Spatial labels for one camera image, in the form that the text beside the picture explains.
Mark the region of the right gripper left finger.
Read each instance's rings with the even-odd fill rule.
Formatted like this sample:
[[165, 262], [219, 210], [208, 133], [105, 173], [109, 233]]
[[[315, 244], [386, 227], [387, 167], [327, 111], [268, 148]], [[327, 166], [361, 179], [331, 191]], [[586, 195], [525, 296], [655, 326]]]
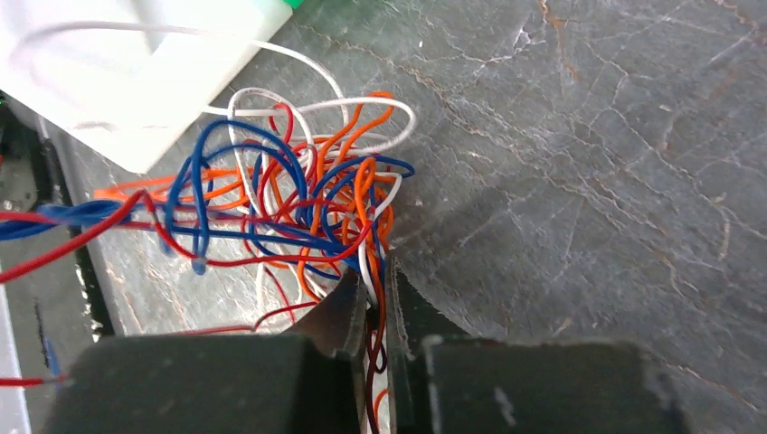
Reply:
[[331, 393], [341, 404], [341, 420], [353, 433], [366, 432], [365, 331], [367, 291], [359, 273], [347, 269], [331, 292], [287, 329], [304, 335], [339, 366], [339, 386]]

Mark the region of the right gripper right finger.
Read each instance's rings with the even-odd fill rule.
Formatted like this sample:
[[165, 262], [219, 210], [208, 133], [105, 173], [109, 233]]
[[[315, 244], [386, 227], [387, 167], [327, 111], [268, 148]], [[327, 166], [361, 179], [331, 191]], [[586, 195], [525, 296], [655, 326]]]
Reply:
[[429, 379], [422, 342], [438, 336], [467, 336], [411, 283], [402, 262], [386, 258], [386, 352], [392, 433], [432, 433]]

